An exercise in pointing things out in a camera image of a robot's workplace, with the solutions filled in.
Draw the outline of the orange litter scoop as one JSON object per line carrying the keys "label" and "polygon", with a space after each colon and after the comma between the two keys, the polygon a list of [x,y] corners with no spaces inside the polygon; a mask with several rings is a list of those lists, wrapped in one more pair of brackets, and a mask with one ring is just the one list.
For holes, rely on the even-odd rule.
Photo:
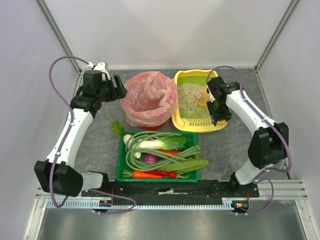
{"label": "orange litter scoop", "polygon": [[209,102],[210,94],[207,93],[207,89],[203,88],[200,90],[199,88],[192,93],[193,97],[193,117],[198,119],[198,122],[201,123],[203,126],[215,128],[215,129],[222,129],[227,125],[226,120],[219,120],[216,124],[212,123],[210,114],[207,109],[207,102]]}

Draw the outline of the yellow litter box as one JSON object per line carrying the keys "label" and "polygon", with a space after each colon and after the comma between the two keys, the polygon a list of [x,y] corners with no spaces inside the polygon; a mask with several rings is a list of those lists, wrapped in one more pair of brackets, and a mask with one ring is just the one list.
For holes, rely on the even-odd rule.
{"label": "yellow litter box", "polygon": [[[206,88],[206,78],[208,75],[210,75],[211,78],[218,76],[215,71],[210,73],[210,70],[191,69],[178,71],[172,80],[177,87],[181,84],[198,84]],[[203,126],[197,118],[181,118],[179,108],[172,115],[172,123],[178,130],[197,134],[210,133],[223,129]]]}

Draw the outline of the pink plastic bin liner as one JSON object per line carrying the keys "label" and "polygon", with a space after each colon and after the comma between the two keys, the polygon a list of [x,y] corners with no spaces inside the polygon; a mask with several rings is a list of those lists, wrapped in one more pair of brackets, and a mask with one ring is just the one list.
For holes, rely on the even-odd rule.
{"label": "pink plastic bin liner", "polygon": [[147,71],[130,78],[120,100],[126,122],[132,127],[165,123],[178,109],[175,82],[159,71]]}

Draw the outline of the red trash bin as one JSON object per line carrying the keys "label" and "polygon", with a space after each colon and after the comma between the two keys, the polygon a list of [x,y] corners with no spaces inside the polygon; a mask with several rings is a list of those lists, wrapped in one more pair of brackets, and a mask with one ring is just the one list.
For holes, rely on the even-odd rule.
{"label": "red trash bin", "polygon": [[166,123],[163,122],[163,123],[158,124],[158,125],[143,125],[140,128],[142,128],[143,130],[146,130],[146,131],[156,131],[156,130],[161,129],[165,124]]}

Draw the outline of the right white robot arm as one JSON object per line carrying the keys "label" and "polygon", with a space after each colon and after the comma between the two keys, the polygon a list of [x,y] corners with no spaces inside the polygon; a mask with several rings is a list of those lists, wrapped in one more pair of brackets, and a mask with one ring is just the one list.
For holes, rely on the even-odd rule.
{"label": "right white robot arm", "polygon": [[206,91],[210,96],[206,105],[213,125],[229,121],[232,113],[236,113],[252,135],[248,160],[230,177],[231,190],[238,192],[289,156],[289,127],[264,114],[238,82],[226,83],[220,76],[213,77],[206,83]]}

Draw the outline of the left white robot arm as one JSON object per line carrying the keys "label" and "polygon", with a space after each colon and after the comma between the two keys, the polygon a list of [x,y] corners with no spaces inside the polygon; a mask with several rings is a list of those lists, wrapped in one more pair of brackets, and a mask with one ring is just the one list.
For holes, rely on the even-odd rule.
{"label": "left white robot arm", "polygon": [[34,171],[44,192],[77,197],[82,191],[106,184],[107,174],[79,173],[74,169],[75,160],[84,134],[102,104],[123,99],[126,93],[118,74],[108,77],[100,70],[84,72],[82,86],[67,104],[71,111],[57,143],[46,160],[35,163]]}

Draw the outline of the white radish with leaves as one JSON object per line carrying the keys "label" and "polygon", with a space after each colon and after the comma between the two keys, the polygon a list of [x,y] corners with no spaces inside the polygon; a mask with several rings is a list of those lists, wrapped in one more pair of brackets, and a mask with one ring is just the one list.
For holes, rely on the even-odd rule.
{"label": "white radish with leaves", "polygon": [[132,135],[125,131],[123,124],[119,120],[111,121],[110,124],[113,134],[116,136],[122,136],[123,143],[127,145]]}

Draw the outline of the green vegetable tray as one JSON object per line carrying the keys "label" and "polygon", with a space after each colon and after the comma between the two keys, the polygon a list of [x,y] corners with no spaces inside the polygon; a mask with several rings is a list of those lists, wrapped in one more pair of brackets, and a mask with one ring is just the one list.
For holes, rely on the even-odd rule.
{"label": "green vegetable tray", "polygon": [[[138,133],[137,131],[126,131],[128,134],[136,134]],[[187,147],[192,147],[195,145],[198,145],[197,143],[197,137],[194,133],[191,132],[182,132],[182,131],[176,131],[174,133],[179,133],[179,134],[183,134],[184,136],[187,137]],[[191,158],[200,158],[199,154],[192,156]],[[116,168],[116,180],[119,182],[197,182],[200,178],[200,173],[199,170],[194,170],[194,171],[190,171],[184,174],[179,174],[181,176],[188,176],[188,178],[169,178],[164,176],[164,178],[162,179],[137,179],[137,178],[123,178],[122,177],[122,172],[124,170],[128,170],[128,171],[140,171],[140,170],[133,170],[131,169],[126,161],[125,161],[125,156],[126,156],[126,152],[125,152],[125,144],[123,143],[123,137],[120,136],[120,144],[119,144],[119,152],[118,152],[118,163],[117,163],[117,168]]]}

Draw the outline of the green lettuce leaf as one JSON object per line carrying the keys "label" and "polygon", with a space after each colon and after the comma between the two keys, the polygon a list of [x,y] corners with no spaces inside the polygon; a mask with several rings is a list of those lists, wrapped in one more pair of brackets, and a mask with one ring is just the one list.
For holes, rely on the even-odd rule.
{"label": "green lettuce leaf", "polygon": [[165,172],[176,172],[178,175],[182,175],[188,172],[196,171],[204,168],[209,164],[207,159],[203,158],[186,158],[178,161],[180,164],[172,162],[165,166],[159,167],[157,170]]}

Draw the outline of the orange carrot middle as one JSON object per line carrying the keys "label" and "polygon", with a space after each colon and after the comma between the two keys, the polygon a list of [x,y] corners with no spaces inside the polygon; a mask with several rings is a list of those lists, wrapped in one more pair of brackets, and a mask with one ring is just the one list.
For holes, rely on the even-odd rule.
{"label": "orange carrot middle", "polygon": [[159,151],[166,155],[178,155],[181,152],[179,150],[163,150],[163,149],[159,149]]}

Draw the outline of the orange carrot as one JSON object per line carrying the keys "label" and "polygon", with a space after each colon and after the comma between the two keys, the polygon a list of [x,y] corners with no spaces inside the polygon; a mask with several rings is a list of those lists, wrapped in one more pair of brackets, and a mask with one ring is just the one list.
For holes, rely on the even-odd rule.
{"label": "orange carrot", "polygon": [[179,150],[163,150],[163,149],[159,149],[159,151],[166,155],[178,155],[181,152]]}
{"label": "orange carrot", "polygon": [[129,171],[124,170],[122,172],[123,178],[133,178],[133,179],[163,179],[164,176],[154,174],[154,173],[148,173],[144,171]]}

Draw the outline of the green long beans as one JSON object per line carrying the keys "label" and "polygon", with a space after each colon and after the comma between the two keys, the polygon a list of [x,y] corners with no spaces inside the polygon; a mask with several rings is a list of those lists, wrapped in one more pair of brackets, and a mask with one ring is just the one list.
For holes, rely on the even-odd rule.
{"label": "green long beans", "polygon": [[[187,142],[185,144],[186,149],[180,150],[180,153],[177,155],[169,155],[163,154],[160,152],[160,149],[146,149],[146,148],[139,148],[138,145],[142,141],[149,141],[149,140],[162,140],[161,137],[165,136],[185,136],[181,133],[176,132],[160,132],[160,131],[141,131],[135,134],[130,134],[132,137],[128,141],[127,145],[125,146],[125,162],[131,169],[135,171],[151,171],[157,170],[160,167],[163,167],[170,163],[177,163],[180,164],[179,160],[189,159],[197,154],[200,153],[200,146],[187,146]],[[133,156],[133,153],[140,152],[141,157],[139,159]],[[144,162],[143,157],[144,154],[153,154],[159,157],[159,160],[155,164],[147,164]]]}

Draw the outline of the white small mushroom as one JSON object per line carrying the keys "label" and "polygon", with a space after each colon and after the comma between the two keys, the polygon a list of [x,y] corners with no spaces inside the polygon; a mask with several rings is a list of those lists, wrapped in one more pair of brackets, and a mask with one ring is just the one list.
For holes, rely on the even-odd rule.
{"label": "white small mushroom", "polygon": [[135,153],[133,153],[133,156],[134,156],[136,159],[139,159],[139,158],[142,156],[142,153],[141,153],[141,152],[135,152]]}

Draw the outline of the red chili pepper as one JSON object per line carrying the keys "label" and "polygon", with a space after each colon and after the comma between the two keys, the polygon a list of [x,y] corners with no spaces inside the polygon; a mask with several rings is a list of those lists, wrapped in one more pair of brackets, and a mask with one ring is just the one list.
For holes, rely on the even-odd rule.
{"label": "red chili pepper", "polygon": [[172,172],[172,171],[163,171],[163,170],[151,170],[148,171],[149,174],[155,174],[155,175],[160,175],[160,176],[164,176],[164,177],[169,177],[171,179],[187,179],[189,176],[182,176],[177,174],[176,172]]}

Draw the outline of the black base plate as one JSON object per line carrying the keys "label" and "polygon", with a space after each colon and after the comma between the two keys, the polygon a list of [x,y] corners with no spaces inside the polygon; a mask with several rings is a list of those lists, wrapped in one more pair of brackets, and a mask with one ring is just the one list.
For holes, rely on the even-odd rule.
{"label": "black base plate", "polygon": [[209,195],[214,198],[258,198],[258,186],[250,183],[233,188],[229,181],[216,179],[201,179],[197,182],[151,182],[151,181],[108,181],[98,189],[110,194],[122,195],[129,198],[133,194],[193,194]]}

